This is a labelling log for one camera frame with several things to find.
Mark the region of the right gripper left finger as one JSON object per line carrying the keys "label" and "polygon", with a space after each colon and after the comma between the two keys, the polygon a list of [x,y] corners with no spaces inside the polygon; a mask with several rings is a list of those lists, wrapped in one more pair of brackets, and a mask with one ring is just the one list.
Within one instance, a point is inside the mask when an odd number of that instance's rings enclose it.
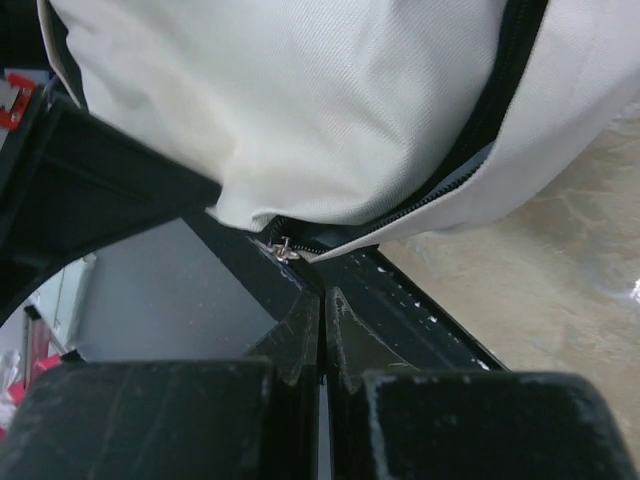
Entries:
{"label": "right gripper left finger", "polygon": [[69,362],[30,387],[5,479],[313,479],[321,302],[231,360]]}

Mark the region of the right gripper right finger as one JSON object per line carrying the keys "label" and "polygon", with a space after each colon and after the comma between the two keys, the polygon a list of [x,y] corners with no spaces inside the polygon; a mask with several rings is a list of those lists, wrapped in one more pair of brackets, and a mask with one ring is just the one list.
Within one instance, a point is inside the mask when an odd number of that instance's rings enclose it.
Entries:
{"label": "right gripper right finger", "polygon": [[338,479],[635,479],[600,393],[559,372],[419,370],[326,297]]}

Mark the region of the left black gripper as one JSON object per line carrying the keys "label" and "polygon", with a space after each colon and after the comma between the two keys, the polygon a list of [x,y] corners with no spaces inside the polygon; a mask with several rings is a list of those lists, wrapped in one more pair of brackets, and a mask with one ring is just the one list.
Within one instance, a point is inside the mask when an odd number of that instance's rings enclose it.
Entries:
{"label": "left black gripper", "polygon": [[1,318],[80,257],[216,203],[214,181],[1,70]]}

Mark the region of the beige canvas backpack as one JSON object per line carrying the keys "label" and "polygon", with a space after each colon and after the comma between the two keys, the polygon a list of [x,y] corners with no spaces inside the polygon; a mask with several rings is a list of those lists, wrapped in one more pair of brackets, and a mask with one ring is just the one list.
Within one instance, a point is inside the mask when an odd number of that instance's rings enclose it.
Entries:
{"label": "beige canvas backpack", "polygon": [[41,1],[90,114],[320,260],[491,223],[639,90],[635,1]]}

